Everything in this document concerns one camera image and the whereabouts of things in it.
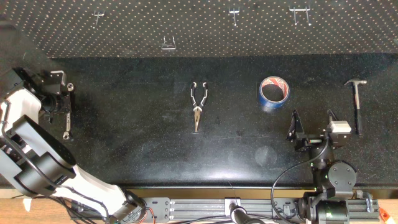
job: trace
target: hammer handle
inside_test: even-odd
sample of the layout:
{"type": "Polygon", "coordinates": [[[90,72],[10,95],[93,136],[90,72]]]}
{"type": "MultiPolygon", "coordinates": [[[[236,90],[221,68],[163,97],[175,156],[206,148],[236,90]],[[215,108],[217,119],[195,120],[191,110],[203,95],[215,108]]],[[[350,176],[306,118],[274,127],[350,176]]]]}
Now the hammer handle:
{"type": "Polygon", "coordinates": [[[356,109],[356,134],[363,136],[361,109],[356,109]]]}

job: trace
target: black tabletop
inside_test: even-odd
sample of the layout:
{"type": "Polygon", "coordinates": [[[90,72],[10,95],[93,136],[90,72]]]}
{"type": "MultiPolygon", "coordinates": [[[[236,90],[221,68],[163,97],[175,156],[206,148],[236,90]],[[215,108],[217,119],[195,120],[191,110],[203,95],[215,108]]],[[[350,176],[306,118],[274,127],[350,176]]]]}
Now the black tabletop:
{"type": "MultiPolygon", "coordinates": [[[[337,159],[358,170],[358,187],[398,187],[398,58],[390,54],[230,58],[58,58],[75,85],[73,141],[62,140],[63,117],[48,132],[95,177],[125,187],[270,187],[286,168],[308,159],[285,140],[294,109],[306,133],[328,124],[327,109],[353,128],[337,159]],[[283,78],[289,99],[260,110],[260,82],[283,78]],[[359,86],[364,137],[354,134],[351,78],[359,86]],[[195,133],[190,85],[208,83],[195,133]]],[[[197,88],[200,98],[203,88],[197,88]]],[[[9,184],[2,178],[3,187],[9,184]]],[[[281,187],[310,187],[309,166],[281,187]]]]}

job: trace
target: blue tape roll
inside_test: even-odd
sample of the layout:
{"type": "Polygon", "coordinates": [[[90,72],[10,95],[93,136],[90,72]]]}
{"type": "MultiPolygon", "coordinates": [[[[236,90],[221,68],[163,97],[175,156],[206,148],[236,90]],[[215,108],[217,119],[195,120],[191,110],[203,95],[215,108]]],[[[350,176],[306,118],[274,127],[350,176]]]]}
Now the blue tape roll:
{"type": "Polygon", "coordinates": [[[290,94],[290,88],[289,85],[283,78],[279,77],[268,77],[264,79],[261,84],[260,84],[260,89],[259,89],[259,101],[262,106],[265,106],[266,108],[280,108],[287,98],[289,97],[290,94]],[[266,85],[276,85],[278,86],[284,93],[284,98],[280,101],[272,101],[268,100],[265,96],[264,93],[262,92],[262,89],[266,85]]]}

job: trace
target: claw hammer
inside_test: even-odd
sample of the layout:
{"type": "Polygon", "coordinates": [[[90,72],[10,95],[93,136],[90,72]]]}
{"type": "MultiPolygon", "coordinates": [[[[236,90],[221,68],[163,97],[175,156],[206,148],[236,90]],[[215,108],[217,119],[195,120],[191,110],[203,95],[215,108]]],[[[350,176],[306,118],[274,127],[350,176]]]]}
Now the claw hammer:
{"type": "Polygon", "coordinates": [[[344,85],[347,85],[349,83],[353,83],[354,89],[355,89],[355,117],[356,117],[356,134],[360,137],[363,136],[362,132],[362,117],[361,117],[361,112],[360,112],[360,107],[359,107],[359,95],[358,95],[358,85],[359,84],[366,84],[366,80],[360,80],[358,78],[353,78],[351,80],[348,80],[344,85]]]}

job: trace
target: robotic arm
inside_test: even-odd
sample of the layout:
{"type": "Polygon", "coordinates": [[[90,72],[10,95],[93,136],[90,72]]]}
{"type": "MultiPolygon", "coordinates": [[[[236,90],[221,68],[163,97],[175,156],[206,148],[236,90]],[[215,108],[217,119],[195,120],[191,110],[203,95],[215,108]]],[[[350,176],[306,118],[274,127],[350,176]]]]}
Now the robotic arm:
{"type": "Polygon", "coordinates": [[[29,83],[18,86],[0,101],[0,173],[26,196],[69,198],[96,210],[106,223],[120,224],[144,220],[148,207],[155,210],[158,216],[153,218],[159,222],[180,221],[180,224],[226,219],[238,224],[263,224],[262,220],[348,223],[378,219],[377,201],[371,197],[349,200],[356,170],[345,161],[337,161],[333,150],[348,142],[351,128],[346,121],[338,121],[331,111],[328,111],[330,123],[319,135],[305,134],[299,114],[294,111],[292,115],[287,139],[295,141],[296,151],[309,153],[316,186],[314,192],[307,192],[302,198],[139,198],[104,183],[76,165],[70,151],[38,125],[46,101],[31,86],[29,83]]]}

